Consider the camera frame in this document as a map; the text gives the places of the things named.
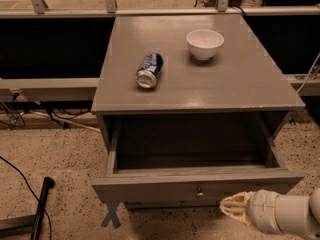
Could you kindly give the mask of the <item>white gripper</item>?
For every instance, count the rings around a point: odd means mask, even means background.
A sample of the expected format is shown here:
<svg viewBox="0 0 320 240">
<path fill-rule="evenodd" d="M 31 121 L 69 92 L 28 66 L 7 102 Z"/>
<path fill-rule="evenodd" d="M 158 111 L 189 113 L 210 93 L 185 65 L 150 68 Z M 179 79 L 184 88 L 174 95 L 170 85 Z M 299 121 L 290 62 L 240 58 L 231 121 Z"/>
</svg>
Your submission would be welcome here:
<svg viewBox="0 0 320 240">
<path fill-rule="evenodd" d="M 278 196 L 278 193 L 267 190 L 259 190 L 255 193 L 240 192 L 224 198 L 220 202 L 222 205 L 220 210 L 231 219 L 247 226 L 252 223 L 265 234 L 278 234 L 281 232 L 275 217 L 275 201 Z M 247 203 L 248 210 L 243 208 Z"/>
</svg>

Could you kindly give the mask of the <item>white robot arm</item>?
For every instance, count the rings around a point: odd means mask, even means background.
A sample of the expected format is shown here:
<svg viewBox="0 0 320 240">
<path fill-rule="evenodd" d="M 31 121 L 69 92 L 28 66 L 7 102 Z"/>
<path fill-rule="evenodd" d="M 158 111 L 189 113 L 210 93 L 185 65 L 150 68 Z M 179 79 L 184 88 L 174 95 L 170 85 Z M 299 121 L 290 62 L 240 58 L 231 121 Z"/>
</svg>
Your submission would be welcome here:
<svg viewBox="0 0 320 240">
<path fill-rule="evenodd" d="M 224 198 L 221 212 L 265 234 L 291 234 L 320 240 L 320 189 L 309 196 L 268 190 L 240 192 Z"/>
</svg>

